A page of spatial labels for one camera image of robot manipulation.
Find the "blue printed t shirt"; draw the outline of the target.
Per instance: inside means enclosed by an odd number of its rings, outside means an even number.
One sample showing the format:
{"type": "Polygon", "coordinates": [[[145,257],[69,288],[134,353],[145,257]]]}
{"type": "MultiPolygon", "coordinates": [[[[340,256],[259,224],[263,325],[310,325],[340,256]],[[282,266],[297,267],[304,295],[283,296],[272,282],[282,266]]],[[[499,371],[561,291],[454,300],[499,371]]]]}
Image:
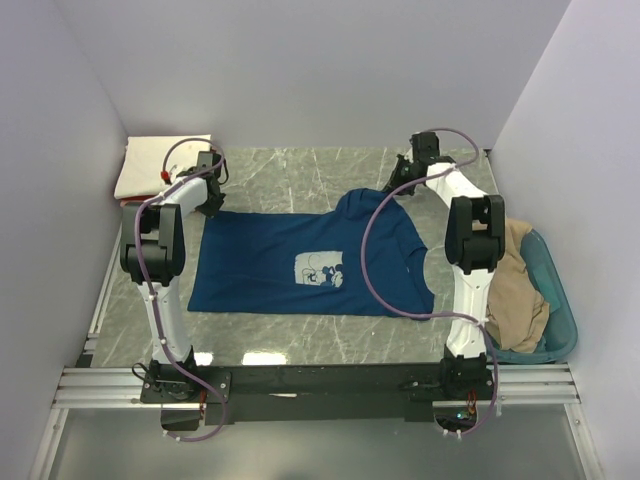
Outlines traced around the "blue printed t shirt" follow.
{"type": "Polygon", "coordinates": [[[385,195],[355,189],[323,214],[222,211],[206,221],[188,310],[387,316],[430,313],[427,247],[385,195]]]}

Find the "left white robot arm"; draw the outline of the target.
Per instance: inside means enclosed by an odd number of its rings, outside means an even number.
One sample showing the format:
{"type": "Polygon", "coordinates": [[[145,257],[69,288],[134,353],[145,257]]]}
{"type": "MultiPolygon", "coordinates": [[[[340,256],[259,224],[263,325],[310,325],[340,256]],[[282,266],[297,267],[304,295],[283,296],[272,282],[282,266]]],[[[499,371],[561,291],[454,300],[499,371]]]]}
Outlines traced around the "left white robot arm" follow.
{"type": "Polygon", "coordinates": [[[168,161],[177,146],[170,147],[162,161],[164,189],[123,207],[120,265],[142,296],[153,338],[145,386],[186,402],[214,388],[198,372],[183,321],[179,284],[187,260],[184,220],[193,212],[207,218],[219,212],[225,198],[220,177],[228,168],[224,153],[210,144],[197,154],[194,166],[172,175],[168,161]]]}

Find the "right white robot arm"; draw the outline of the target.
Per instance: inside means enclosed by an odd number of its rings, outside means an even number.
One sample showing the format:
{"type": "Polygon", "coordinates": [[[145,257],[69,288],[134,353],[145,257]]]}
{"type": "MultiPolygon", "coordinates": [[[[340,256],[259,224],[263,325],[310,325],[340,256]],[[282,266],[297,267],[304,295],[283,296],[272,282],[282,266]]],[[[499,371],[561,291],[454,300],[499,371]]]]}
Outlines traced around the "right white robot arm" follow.
{"type": "Polygon", "coordinates": [[[498,194],[477,187],[461,171],[463,163],[440,152],[435,129],[414,133],[411,149],[397,156],[383,192],[412,195],[423,184],[448,208],[445,256],[454,278],[453,317],[439,387],[460,399],[471,389],[493,384],[487,368],[484,325],[491,281],[505,253],[505,204],[498,194]]]}

